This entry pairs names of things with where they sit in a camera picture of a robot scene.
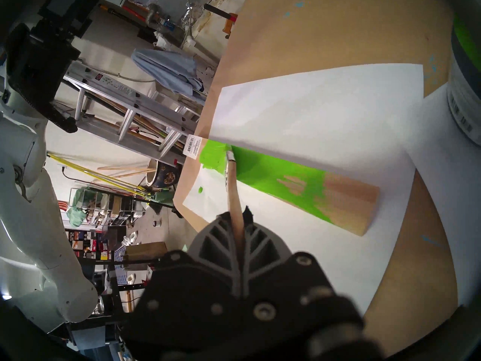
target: concrete floor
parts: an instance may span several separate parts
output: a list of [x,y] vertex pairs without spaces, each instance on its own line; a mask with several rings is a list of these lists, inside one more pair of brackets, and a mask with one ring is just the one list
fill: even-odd
[[[154,227],[154,221],[160,223],[161,226]],[[179,218],[167,207],[163,207],[159,215],[156,215],[154,210],[149,207],[145,211],[145,215],[138,218],[133,227],[127,229],[127,235],[134,231],[138,232],[138,236],[133,244],[165,242],[169,251],[182,249],[185,244],[189,247],[197,235],[194,228],[184,218]]]

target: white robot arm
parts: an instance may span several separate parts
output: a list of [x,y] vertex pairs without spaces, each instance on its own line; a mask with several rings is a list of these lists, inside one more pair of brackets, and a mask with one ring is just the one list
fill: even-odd
[[[52,308],[57,308],[65,321],[79,322],[94,311],[98,295],[65,237],[57,198],[42,168],[47,119],[16,96],[11,95],[10,105],[0,102],[0,228],[55,286],[49,289],[49,301],[36,300],[41,292],[29,295],[27,301],[12,299],[18,299],[17,306],[32,322],[50,331],[56,321],[41,314],[55,314]],[[14,261],[5,252],[0,255]]]
[[[98,2],[42,0],[37,8],[29,8],[42,18],[31,29],[20,22],[17,2],[0,21],[0,47],[7,54],[0,101],[0,289],[4,294],[7,288],[9,303],[46,332],[64,321],[86,319],[98,300],[65,237],[43,168],[47,122],[69,133],[77,130],[75,120],[64,117],[52,101],[68,66],[80,54],[71,46],[72,39],[85,33],[91,23],[88,15]],[[29,273],[21,275],[21,269]],[[36,274],[39,282],[25,285],[12,274]]]

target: wooden board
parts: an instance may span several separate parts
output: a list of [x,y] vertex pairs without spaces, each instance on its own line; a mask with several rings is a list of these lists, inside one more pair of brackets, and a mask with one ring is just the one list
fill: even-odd
[[[426,96],[447,81],[452,22],[445,0],[246,0],[195,134],[209,137],[223,87],[298,72],[422,64]],[[197,231],[207,222],[182,203],[199,169],[187,158],[174,197],[176,209]],[[457,306],[447,238],[416,173],[391,260],[364,317],[365,332],[390,355],[440,325]]]

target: green paint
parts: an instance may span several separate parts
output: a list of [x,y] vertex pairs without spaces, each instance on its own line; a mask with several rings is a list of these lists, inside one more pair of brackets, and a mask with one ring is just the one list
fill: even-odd
[[325,171],[211,140],[207,141],[199,161],[204,168],[224,174],[227,150],[234,152],[237,180],[330,222],[316,207],[324,199]]
[[453,26],[459,43],[463,47],[468,58],[471,59],[471,62],[478,69],[478,71],[481,71],[481,51],[476,49],[476,44],[474,43],[470,31],[457,15],[454,17]]

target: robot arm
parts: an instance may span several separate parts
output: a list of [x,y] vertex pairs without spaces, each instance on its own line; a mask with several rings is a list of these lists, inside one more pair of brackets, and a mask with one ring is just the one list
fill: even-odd
[[[98,299],[65,238],[51,180],[43,169],[48,120],[67,132],[77,130],[75,120],[65,118],[51,102],[80,54],[72,39],[85,33],[98,1],[47,0],[38,11],[42,19],[31,30],[19,24],[5,41],[0,39],[7,52],[0,101],[0,228],[5,231],[0,237],[6,235],[51,284],[44,292],[32,288],[11,299],[46,332],[62,321],[86,319]],[[0,258],[14,261],[7,253],[0,251]]]

